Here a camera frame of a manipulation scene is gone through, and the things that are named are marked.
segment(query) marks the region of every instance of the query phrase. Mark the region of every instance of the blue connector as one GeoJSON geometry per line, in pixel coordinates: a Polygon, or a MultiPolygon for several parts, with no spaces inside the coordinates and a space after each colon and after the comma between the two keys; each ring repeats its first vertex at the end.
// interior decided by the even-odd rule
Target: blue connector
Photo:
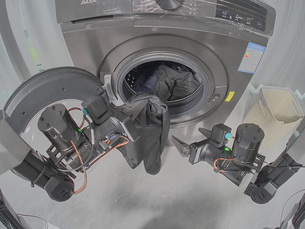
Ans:
{"type": "Polygon", "coordinates": [[[230,138],[232,138],[233,137],[233,135],[231,134],[231,132],[229,132],[229,133],[227,133],[226,135],[225,135],[225,137],[226,137],[226,139],[230,139],[230,138]]]}
{"type": "Polygon", "coordinates": [[[87,114],[88,114],[88,111],[87,111],[86,109],[81,109],[81,111],[82,111],[82,113],[83,113],[84,115],[87,115],[87,114]]]}

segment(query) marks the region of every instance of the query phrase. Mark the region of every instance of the basket handle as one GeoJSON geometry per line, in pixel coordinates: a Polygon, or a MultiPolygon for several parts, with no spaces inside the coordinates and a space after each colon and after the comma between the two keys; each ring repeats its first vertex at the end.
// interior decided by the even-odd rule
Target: basket handle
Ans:
{"type": "Polygon", "coordinates": [[[262,110],[262,113],[263,113],[264,117],[267,118],[268,115],[267,115],[267,112],[266,112],[266,110],[265,110],[265,106],[263,105],[263,101],[259,100],[258,103],[259,103],[259,105],[260,105],[260,108],[261,108],[261,110],[262,110]]]}

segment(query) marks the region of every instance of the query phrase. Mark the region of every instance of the label sticker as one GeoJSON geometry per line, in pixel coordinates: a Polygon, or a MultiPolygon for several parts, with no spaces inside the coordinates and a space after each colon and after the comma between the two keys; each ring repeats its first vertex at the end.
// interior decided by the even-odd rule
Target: label sticker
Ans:
{"type": "Polygon", "coordinates": [[[265,49],[266,47],[264,46],[252,42],[248,43],[248,47],[244,57],[242,58],[238,71],[253,74],[263,56],[265,49]]]}
{"type": "Polygon", "coordinates": [[[226,98],[225,101],[229,102],[229,101],[232,99],[232,97],[234,96],[234,93],[235,93],[235,92],[230,92],[230,93],[229,93],[229,96],[226,98]]]}
{"type": "Polygon", "coordinates": [[[91,129],[91,144],[94,145],[94,130],[91,129]]]}
{"type": "Polygon", "coordinates": [[[202,147],[200,147],[200,148],[197,149],[197,153],[196,153],[196,157],[195,157],[194,163],[196,163],[196,162],[198,161],[198,159],[199,159],[199,155],[200,155],[201,148],[202,148],[202,147]]]}

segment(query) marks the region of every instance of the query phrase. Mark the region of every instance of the white laundry basket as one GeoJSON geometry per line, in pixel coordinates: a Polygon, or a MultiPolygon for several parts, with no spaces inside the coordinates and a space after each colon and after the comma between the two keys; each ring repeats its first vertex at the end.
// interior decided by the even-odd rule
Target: white laundry basket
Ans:
{"type": "Polygon", "coordinates": [[[259,125],[265,132],[263,145],[279,142],[300,123],[304,117],[299,101],[287,88],[263,86],[243,123],[259,125]]]}

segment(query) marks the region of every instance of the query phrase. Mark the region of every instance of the cable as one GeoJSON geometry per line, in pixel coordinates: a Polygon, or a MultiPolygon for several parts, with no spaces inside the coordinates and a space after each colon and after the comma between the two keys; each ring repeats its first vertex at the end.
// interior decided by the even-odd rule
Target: cable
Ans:
{"type": "MultiPolygon", "coordinates": [[[[85,120],[88,122],[88,124],[89,124],[89,126],[90,126],[90,129],[93,130],[92,125],[91,125],[89,119],[88,119],[85,115],[84,115],[84,118],[85,118],[85,120]]],[[[77,168],[74,168],[74,169],[70,169],[70,170],[63,170],[63,169],[59,169],[59,168],[56,168],[56,169],[57,169],[57,170],[60,170],[60,171],[66,172],[66,171],[75,171],[75,170],[78,170],[78,169],[80,169],[80,168],[82,168],[82,167],[86,167],[86,165],[88,165],[88,164],[90,163],[90,159],[91,159],[91,156],[92,156],[92,154],[93,154],[93,150],[94,150],[94,144],[92,145],[92,149],[91,149],[91,151],[90,151],[89,157],[87,158],[87,160],[84,162],[83,165],[78,166],[77,168]]]]}
{"type": "MultiPolygon", "coordinates": [[[[39,216],[23,215],[23,214],[18,214],[18,213],[16,213],[16,214],[19,215],[19,216],[30,216],[30,217],[36,217],[36,218],[42,219],[42,218],[39,217],[39,216]]],[[[48,229],[49,224],[47,223],[47,221],[46,221],[45,219],[42,219],[42,220],[47,224],[47,228],[46,228],[46,229],[48,229]]]]}
{"type": "MultiPolygon", "coordinates": [[[[70,112],[70,111],[72,111],[72,110],[79,110],[79,111],[81,111],[80,108],[78,108],[78,107],[73,107],[73,108],[71,108],[71,109],[68,109],[68,112],[70,112]]],[[[83,117],[83,120],[82,120],[82,122],[81,122],[79,128],[82,129],[82,128],[84,127],[84,124],[85,124],[85,118],[83,117]]]]}
{"type": "Polygon", "coordinates": [[[229,172],[230,170],[219,170],[219,169],[217,168],[217,166],[216,166],[216,162],[217,162],[218,160],[232,161],[232,160],[236,160],[236,157],[235,157],[235,158],[217,158],[217,159],[214,160],[214,163],[213,163],[214,169],[217,170],[218,172],[223,172],[223,173],[224,173],[224,172],[229,172]]]}
{"type": "Polygon", "coordinates": [[[93,161],[91,164],[89,164],[89,167],[92,166],[92,165],[94,165],[96,162],[98,162],[101,158],[103,158],[103,157],[104,157],[106,154],[108,154],[111,150],[113,150],[113,149],[115,149],[115,148],[117,148],[117,147],[123,146],[123,145],[125,145],[125,144],[127,144],[127,143],[129,142],[129,139],[128,139],[127,137],[125,137],[125,136],[123,136],[123,135],[120,135],[120,137],[125,138],[126,141],[123,142],[123,143],[120,143],[120,144],[118,144],[118,145],[115,145],[114,147],[112,147],[107,153],[104,153],[104,154],[101,155],[99,158],[97,158],[95,161],[93,161]]]}
{"type": "MultiPolygon", "coordinates": [[[[74,145],[74,143],[73,143],[72,141],[70,141],[70,143],[72,144],[72,146],[73,146],[75,152],[77,153],[77,156],[78,156],[78,158],[79,158],[80,163],[83,165],[84,163],[83,163],[83,161],[81,160],[81,155],[79,154],[77,148],[75,147],[75,145],[74,145]]],[[[78,189],[77,191],[75,191],[75,192],[73,193],[73,195],[74,195],[74,194],[81,193],[81,192],[86,188],[86,186],[87,186],[87,173],[86,173],[86,169],[85,169],[84,166],[83,166],[83,171],[84,171],[84,176],[85,176],[84,184],[82,185],[82,187],[81,187],[80,189],[78,189]]]]}
{"type": "Polygon", "coordinates": [[[302,191],[305,191],[305,189],[302,189],[302,190],[300,190],[300,191],[298,191],[298,192],[292,194],[292,195],[290,196],[290,198],[287,199],[286,203],[284,204],[283,210],[282,210],[281,221],[280,221],[280,227],[281,227],[281,225],[282,225],[282,217],[283,217],[284,208],[285,208],[285,205],[287,204],[288,200],[291,199],[292,196],[294,196],[294,195],[296,195],[297,193],[302,192],[302,191]]]}
{"type": "Polygon", "coordinates": [[[287,167],[287,166],[272,166],[266,161],[264,161],[264,163],[266,163],[271,168],[305,168],[305,166],[289,166],[289,167],[287,167]]]}

